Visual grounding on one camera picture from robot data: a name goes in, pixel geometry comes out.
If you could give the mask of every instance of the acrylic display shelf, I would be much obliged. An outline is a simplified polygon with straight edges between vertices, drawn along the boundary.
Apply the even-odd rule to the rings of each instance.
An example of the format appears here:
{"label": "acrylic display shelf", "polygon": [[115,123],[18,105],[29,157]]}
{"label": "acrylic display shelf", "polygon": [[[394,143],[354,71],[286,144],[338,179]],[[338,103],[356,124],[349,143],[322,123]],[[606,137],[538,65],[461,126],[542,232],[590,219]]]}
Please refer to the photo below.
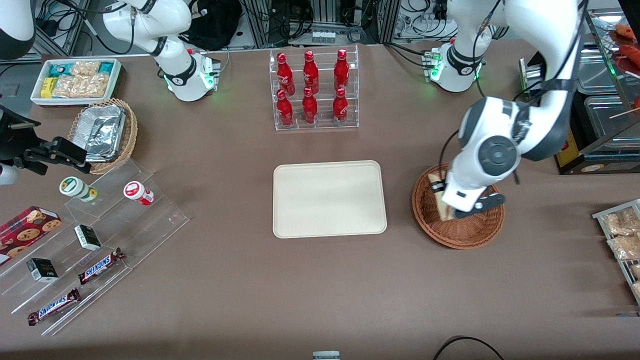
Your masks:
{"label": "acrylic display shelf", "polygon": [[[358,108],[358,98],[360,92],[358,90],[358,47],[342,46],[342,47],[314,47],[314,59],[318,65],[318,73],[320,80],[320,90],[315,95],[318,103],[318,119],[314,125],[307,124],[304,119],[302,110],[302,99],[304,98],[303,89],[305,88],[304,76],[302,69],[305,66],[305,51],[308,49],[277,49],[272,50],[269,54],[269,78],[271,79],[271,101],[273,103],[273,118],[276,130],[313,130],[313,129],[344,129],[349,127],[358,127],[360,124],[360,111]],[[343,126],[336,126],[333,123],[333,100],[335,98],[335,89],[333,87],[333,67],[337,60],[339,49],[347,51],[347,62],[349,63],[349,84],[347,86],[345,98],[349,102],[347,107],[347,120]],[[275,57],[278,53],[287,55],[287,63],[293,71],[293,83],[296,87],[296,93],[289,97],[293,107],[293,126],[284,127],[278,116],[278,108],[276,107],[277,97],[276,91],[280,88],[278,83],[278,62]]]}
{"label": "acrylic display shelf", "polygon": [[[153,191],[155,199],[151,205],[143,206],[124,197],[124,185],[133,180]],[[2,301],[12,314],[24,319],[24,326],[28,326],[27,317],[33,311],[66,295],[72,288],[80,292],[82,301],[64,307],[33,327],[33,331],[41,335],[56,334],[189,221],[156,186],[151,173],[131,159],[91,185],[98,190],[94,201],[68,201],[56,211],[63,223],[53,235],[40,240],[0,268]],[[95,230],[102,243],[100,250],[89,251],[80,246],[74,233],[78,224]],[[118,247],[125,258],[80,285],[78,274]],[[50,284],[34,281],[26,265],[30,258],[51,260],[59,279]]]}

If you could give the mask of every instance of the cookie box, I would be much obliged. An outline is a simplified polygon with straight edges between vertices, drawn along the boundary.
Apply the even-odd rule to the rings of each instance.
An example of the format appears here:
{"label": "cookie box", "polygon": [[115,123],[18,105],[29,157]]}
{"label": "cookie box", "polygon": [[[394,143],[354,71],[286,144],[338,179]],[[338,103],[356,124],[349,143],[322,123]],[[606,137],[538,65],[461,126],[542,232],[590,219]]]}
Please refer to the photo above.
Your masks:
{"label": "cookie box", "polygon": [[58,214],[36,206],[0,226],[0,266],[60,226]]}
{"label": "cookie box", "polygon": [[[42,90],[43,85],[45,85],[45,79],[49,77],[50,71],[52,67],[57,65],[73,63],[75,61],[99,61],[101,63],[113,63],[113,67],[111,68],[111,72],[109,73],[109,81],[107,82],[107,88],[104,92],[104,96],[102,97],[81,97],[81,98],[73,98],[73,99],[65,99],[65,98],[46,98],[40,95],[40,91]],[[44,108],[46,107],[67,107],[67,106],[84,106],[93,104],[99,101],[106,101],[111,98],[113,95],[113,91],[116,88],[116,83],[118,82],[118,76],[120,75],[120,69],[122,68],[120,62],[114,58],[73,58],[73,59],[55,59],[55,60],[47,60],[42,65],[42,69],[40,69],[40,75],[38,75],[38,80],[36,81],[36,85],[33,87],[33,91],[31,93],[31,102],[36,105],[40,105]]]}

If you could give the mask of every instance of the brown table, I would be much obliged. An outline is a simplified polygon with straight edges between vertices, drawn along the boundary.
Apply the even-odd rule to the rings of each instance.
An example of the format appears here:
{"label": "brown table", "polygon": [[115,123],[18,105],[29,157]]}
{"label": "brown table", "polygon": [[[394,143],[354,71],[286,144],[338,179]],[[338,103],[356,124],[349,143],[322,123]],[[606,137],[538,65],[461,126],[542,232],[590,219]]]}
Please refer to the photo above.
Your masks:
{"label": "brown table", "polygon": [[[512,97],[517,61],[533,52],[522,42],[492,45],[485,92]],[[637,308],[590,218],[638,198],[639,175],[559,176],[551,159],[525,161],[522,185],[499,184],[508,198],[500,235],[481,249],[448,249],[420,230],[410,194],[477,90],[444,92],[388,49],[360,46],[360,129],[276,133],[268,54],[233,53],[220,90],[194,103],[167,91],[152,58],[122,58],[118,95],[140,122],[133,157],[192,220],[54,337],[0,305],[3,360],[299,360],[331,349],[345,360],[425,359],[460,334],[508,359],[640,357],[640,320],[613,317]],[[34,106],[31,116],[50,138],[66,134],[76,113]],[[273,170],[347,160],[380,163],[387,230],[276,238]],[[72,174],[22,172],[0,188],[0,219],[32,204],[58,208],[66,201],[58,181]],[[492,358],[457,343],[442,359],[475,355]]]}

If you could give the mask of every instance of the snickers bar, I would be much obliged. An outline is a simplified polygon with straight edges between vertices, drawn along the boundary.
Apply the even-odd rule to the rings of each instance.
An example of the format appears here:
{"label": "snickers bar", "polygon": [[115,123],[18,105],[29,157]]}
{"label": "snickers bar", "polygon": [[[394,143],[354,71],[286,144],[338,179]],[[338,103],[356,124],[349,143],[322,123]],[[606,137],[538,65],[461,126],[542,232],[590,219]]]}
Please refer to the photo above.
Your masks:
{"label": "snickers bar", "polygon": [[80,284],[86,284],[92,277],[98,276],[122,258],[124,258],[124,254],[120,248],[115,249],[115,251],[111,252],[109,256],[100,260],[96,265],[91,266],[87,271],[79,274],[78,278],[80,278]]}
{"label": "snickers bar", "polygon": [[80,297],[78,289],[73,288],[70,293],[52,302],[46,307],[43,307],[42,309],[40,309],[40,311],[34,311],[33,313],[29,314],[29,326],[34,326],[38,322],[41,322],[47,316],[55,313],[56,311],[59,311],[63,307],[73,302],[80,302],[80,300],[82,300],[82,298]]}

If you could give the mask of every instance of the red bottle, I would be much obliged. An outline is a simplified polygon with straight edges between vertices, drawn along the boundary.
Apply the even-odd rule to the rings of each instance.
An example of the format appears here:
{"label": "red bottle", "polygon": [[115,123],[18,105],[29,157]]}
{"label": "red bottle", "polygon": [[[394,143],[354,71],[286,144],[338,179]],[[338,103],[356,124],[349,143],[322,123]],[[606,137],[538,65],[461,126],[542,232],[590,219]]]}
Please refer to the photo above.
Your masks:
{"label": "red bottle", "polygon": [[347,106],[349,103],[344,97],[344,88],[339,88],[335,92],[333,100],[333,123],[336,126],[343,126],[347,122]]}
{"label": "red bottle", "polygon": [[284,127],[292,127],[293,126],[293,108],[291,107],[291,103],[287,99],[287,94],[282,89],[278,89],[276,93],[278,96],[278,102],[276,102],[276,107],[278,108],[278,114],[280,116],[280,121],[282,126]]}
{"label": "red bottle", "polygon": [[338,61],[335,62],[333,76],[333,87],[336,91],[340,87],[347,88],[347,85],[349,85],[349,64],[347,63],[347,51],[345,49],[338,50]]}
{"label": "red bottle", "polygon": [[302,73],[305,75],[305,86],[310,87],[314,94],[317,94],[320,91],[320,79],[318,65],[314,61],[314,52],[311,50],[305,51],[305,68],[302,69]]}
{"label": "red bottle", "polygon": [[276,55],[278,59],[278,82],[280,88],[287,92],[288,96],[293,96],[296,93],[296,86],[293,85],[293,71],[287,63],[287,56],[284,53],[278,53]]}
{"label": "red bottle", "polygon": [[318,118],[318,102],[314,97],[313,90],[309,86],[305,88],[305,98],[302,99],[302,108],[305,110],[305,121],[307,124],[315,124]]}

